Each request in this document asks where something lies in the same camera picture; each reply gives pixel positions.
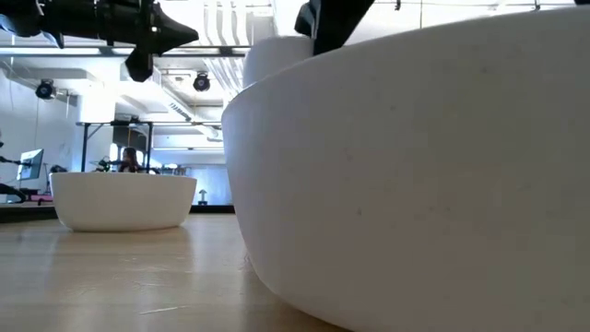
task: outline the computer monitor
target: computer monitor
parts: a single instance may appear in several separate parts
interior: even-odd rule
[[[39,179],[43,163],[43,149],[40,148],[21,154],[20,163],[18,165],[18,181]]]

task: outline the black metal frame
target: black metal frame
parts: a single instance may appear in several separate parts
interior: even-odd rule
[[[81,172],[86,171],[86,154],[88,150],[88,143],[89,139],[91,139],[96,132],[98,132],[101,128],[105,125],[109,126],[137,126],[137,125],[147,125],[149,127],[149,133],[147,135],[147,149],[146,149],[146,169],[149,170],[149,163],[151,161],[151,144],[152,144],[152,137],[154,136],[154,125],[167,125],[167,126],[181,126],[181,125],[221,125],[220,122],[152,122],[152,121],[111,121],[109,123],[76,123],[76,125],[84,126],[84,140],[82,142],[82,166],[80,168]],[[89,129],[91,126],[97,125],[98,127],[94,129],[89,135]]]

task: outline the person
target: person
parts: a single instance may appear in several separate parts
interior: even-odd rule
[[[123,162],[119,166],[119,172],[139,172],[141,166],[137,162],[137,151],[134,148],[123,150]]]

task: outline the wooden floor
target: wooden floor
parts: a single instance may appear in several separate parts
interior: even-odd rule
[[[0,224],[0,331],[343,330],[266,289],[234,216],[195,216],[115,234],[56,220]]]

